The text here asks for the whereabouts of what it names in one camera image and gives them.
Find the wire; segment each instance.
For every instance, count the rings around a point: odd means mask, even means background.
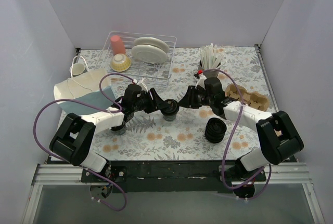
[[[244,102],[244,99],[243,99],[243,95],[242,95],[242,93],[240,92],[240,90],[239,90],[239,88],[238,88],[236,82],[235,82],[235,81],[234,81],[234,80],[233,80],[233,79],[232,79],[232,78],[231,78],[226,72],[221,71],[221,70],[219,70],[219,69],[207,69],[207,70],[204,70],[204,72],[206,72],[206,71],[218,71],[218,72],[221,72],[221,73],[223,73],[224,75],[226,75],[228,78],[230,78],[230,80],[231,80],[231,81],[233,82],[233,84],[235,85],[235,87],[236,87],[236,89],[237,89],[237,91],[238,91],[238,93],[239,93],[239,96],[240,96],[240,98],[241,98],[241,103],[242,103],[242,104],[241,104],[241,106],[240,106],[239,114],[238,114],[237,120],[236,120],[236,122],[235,122],[235,125],[234,125],[234,127],[233,127],[233,129],[232,129],[232,131],[231,131],[231,133],[230,133],[229,139],[228,139],[228,141],[227,141],[227,144],[226,144],[226,147],[225,147],[225,150],[224,150],[224,153],[223,153],[222,166],[221,166],[221,178],[222,178],[222,183],[223,183],[224,187],[226,187],[226,188],[229,189],[229,190],[239,189],[239,188],[241,188],[241,187],[247,185],[247,184],[248,184],[250,181],[252,181],[252,180],[253,180],[258,174],[260,174],[260,173],[264,170],[264,167],[258,169],[257,172],[255,172],[255,173],[254,173],[249,179],[245,180],[245,181],[242,182],[240,185],[237,185],[237,186],[234,186],[234,187],[230,187],[229,185],[227,185],[227,183],[226,183],[226,181],[225,181],[225,177],[224,177],[225,161],[226,161],[226,157],[227,157],[227,153],[228,153],[229,146],[230,146],[230,144],[231,144],[231,140],[232,140],[232,138],[233,138],[233,136],[234,136],[234,133],[235,133],[235,131],[236,131],[236,128],[237,128],[237,126],[238,126],[238,124],[239,124],[239,122],[240,122],[240,118],[241,118],[241,115],[242,115],[242,112],[243,112],[243,106],[245,105],[245,102]],[[263,191],[266,189],[266,187],[267,187],[267,185],[268,185],[268,183],[269,183],[269,181],[270,181],[271,174],[272,174],[272,167],[271,167],[270,164],[269,164],[269,166],[270,166],[270,173],[269,173],[269,175],[268,175],[268,178],[267,178],[267,181],[266,181],[265,186],[263,187],[263,189],[262,189],[257,195],[255,195],[255,196],[249,198],[249,200],[250,200],[250,199],[253,200],[253,199],[257,198],[257,197],[258,197],[259,195],[261,195],[261,194],[263,193]]]
[[[237,89],[237,91],[238,91],[238,94],[239,94],[239,96],[240,96],[241,103],[242,103],[242,104],[245,104],[245,102],[244,102],[244,98],[243,98],[243,94],[240,92],[239,87],[238,87],[238,85],[236,84],[235,80],[234,80],[232,77],[230,77],[229,74],[227,74],[226,72],[221,71],[221,70],[219,70],[219,69],[207,69],[207,70],[204,70],[204,72],[209,72],[209,71],[217,71],[217,72],[221,72],[221,73],[223,73],[224,75],[226,75],[226,76],[231,80],[231,82],[233,82],[233,84],[235,85],[235,87],[236,87],[236,89]]]
[[[246,185],[244,185],[243,187],[250,187],[250,186],[253,186],[254,182],[255,182],[255,178],[253,179],[253,181],[252,181],[251,183],[246,184]]]
[[[53,153],[50,152],[49,150],[45,149],[45,148],[42,146],[42,144],[39,142],[39,140],[38,140],[38,138],[37,138],[37,133],[36,133],[37,122],[38,122],[38,119],[39,119],[39,117],[41,116],[42,112],[43,112],[47,107],[49,107],[50,105],[52,105],[52,104],[54,104],[54,103],[58,103],[58,102],[74,102],[74,103],[81,104],[81,105],[83,105],[83,106],[87,106],[87,107],[93,108],[93,109],[98,110],[98,111],[102,111],[102,112],[108,112],[108,111],[107,111],[107,110],[104,110],[104,109],[101,109],[101,108],[99,108],[99,107],[92,106],[92,105],[87,104],[87,103],[83,103],[83,102],[80,102],[80,101],[77,101],[77,100],[73,100],[73,99],[59,99],[59,100],[55,100],[55,101],[52,101],[52,102],[48,103],[47,105],[45,105],[44,107],[41,108],[41,110],[38,112],[38,114],[37,114],[37,116],[36,116],[36,118],[35,118],[35,121],[34,121],[34,123],[33,123],[33,137],[34,137],[34,139],[35,139],[37,145],[38,145],[43,151],[45,151],[47,154],[49,154],[49,155],[51,155],[51,156],[54,156],[55,158],[60,159],[60,160],[62,160],[62,161],[64,161],[64,162],[67,162],[67,161],[64,160],[62,157],[60,157],[60,156],[58,156],[58,155],[56,155],[56,154],[53,154]],[[92,173],[93,175],[95,175],[95,176],[97,176],[97,177],[99,177],[99,178],[101,178],[101,179],[107,181],[108,183],[114,185],[117,189],[119,189],[120,192],[121,192],[121,193],[123,194],[123,196],[124,196],[124,205],[123,205],[121,208],[115,208],[115,207],[113,207],[112,205],[110,205],[109,203],[107,203],[107,202],[105,202],[105,201],[103,201],[103,200],[101,200],[101,199],[98,199],[98,198],[96,198],[96,197],[94,197],[94,199],[96,199],[96,200],[102,202],[103,204],[105,204],[106,206],[108,206],[109,208],[111,208],[111,209],[113,209],[113,210],[115,210],[115,211],[121,211],[121,210],[123,210],[124,208],[126,208],[126,205],[127,205],[127,196],[126,196],[125,192],[123,191],[123,189],[122,189],[119,185],[117,185],[115,182],[109,180],[108,178],[99,175],[98,173],[92,171],[91,169],[87,169],[87,171],[89,171],[89,172]]]
[[[103,80],[104,80],[105,78],[107,78],[108,76],[111,76],[111,75],[119,75],[119,76],[122,76],[122,77],[126,77],[126,78],[128,78],[129,80],[131,80],[132,83],[134,82],[134,79],[132,79],[131,77],[126,76],[126,75],[124,75],[124,74],[118,73],[118,72],[111,72],[111,73],[105,75],[104,77],[102,77],[102,79],[99,81],[99,90],[100,90],[100,92],[103,94],[103,96],[106,97],[107,99],[109,99],[112,103],[114,103],[115,105],[117,105],[117,106],[119,107],[119,111],[110,111],[110,112],[114,112],[114,113],[116,113],[116,112],[121,112],[122,107],[120,106],[120,104],[118,104],[117,102],[115,102],[113,99],[109,98],[109,96],[106,95],[106,93],[105,93],[105,92],[103,91],[103,89],[102,89],[102,82],[103,82]]]

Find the glass panel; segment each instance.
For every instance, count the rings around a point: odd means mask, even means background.
[[[215,192],[128,193],[115,212],[89,196],[89,186],[44,186],[34,223],[313,223],[302,185],[269,185],[257,199]],[[121,194],[107,201],[121,206]]]

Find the dish rack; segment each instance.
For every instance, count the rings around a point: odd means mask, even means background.
[[[116,72],[110,66],[111,58],[113,56],[110,39],[113,35],[118,35],[121,37],[121,40],[123,41],[126,48],[126,54],[130,57],[132,61],[130,68],[122,72],[122,74],[130,76],[137,80],[145,77],[147,78],[145,84],[149,87],[165,87],[168,85],[169,79],[171,77],[172,60],[177,41],[176,37],[141,33],[126,33],[118,31],[110,32],[96,63],[96,69],[105,68],[108,73]],[[169,52],[167,53],[167,61],[161,64],[150,64],[135,60],[131,54],[131,48],[134,46],[133,42],[139,37],[154,37],[167,43],[170,48]],[[128,84],[128,81],[117,81],[117,83]]]

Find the white wall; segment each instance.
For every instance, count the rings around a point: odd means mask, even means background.
[[[333,0],[285,0],[262,44],[278,106],[304,141],[326,223],[333,223]]]
[[[102,48],[111,30],[173,35],[179,47],[253,46],[283,0],[50,0],[75,47]]]
[[[0,0],[0,9],[0,222],[19,223],[36,165],[47,157],[34,142],[33,120],[68,76],[75,49],[48,0]],[[54,106],[42,115],[46,146],[59,114]]]

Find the black motor joint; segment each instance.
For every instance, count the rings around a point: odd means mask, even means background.
[[[135,84],[128,85],[119,104],[122,107],[124,119],[120,126],[111,128],[116,135],[125,133],[126,123],[134,117],[135,112],[144,111],[149,114],[170,106],[166,101],[160,98],[154,88],[151,88],[149,91],[144,91],[141,86]]]
[[[184,108],[198,109],[210,106],[215,115],[223,115],[223,108],[233,101],[225,96],[221,81],[217,77],[210,77],[204,81],[204,88],[199,85],[189,86],[185,96],[178,105]]]

